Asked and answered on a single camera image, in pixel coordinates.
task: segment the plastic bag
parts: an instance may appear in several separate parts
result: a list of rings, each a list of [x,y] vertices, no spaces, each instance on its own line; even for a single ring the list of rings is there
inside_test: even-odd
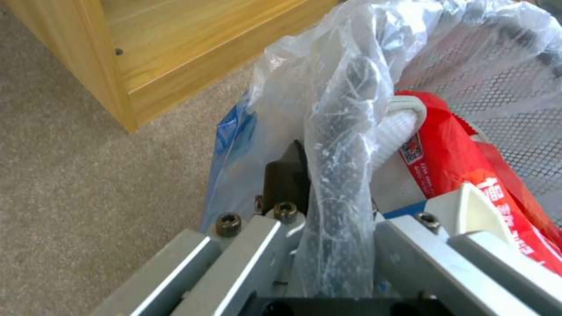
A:
[[[562,111],[560,59],[547,52],[560,51],[561,34],[554,18],[527,3],[349,0],[339,5],[316,27],[267,48],[249,94],[219,124],[202,230],[223,212],[250,217],[265,165],[294,139],[302,140],[313,188],[296,258],[305,295],[370,296],[374,249],[368,184],[377,181],[370,178],[380,165],[374,160],[382,140],[377,127],[395,85],[436,92],[460,115],[481,124],[545,209],[559,211],[549,203],[562,189],[561,126],[555,124]],[[533,71],[516,71],[522,66]],[[517,97],[505,97],[504,90]],[[538,124],[519,131],[521,123],[510,121],[543,112],[553,118],[547,119],[548,129],[539,129],[540,136],[532,133]],[[503,139],[517,132],[526,147]],[[510,158],[512,146],[515,152],[528,151],[534,141],[550,146],[548,153]],[[547,167],[535,168],[543,164]],[[544,172],[529,177],[531,170]]]

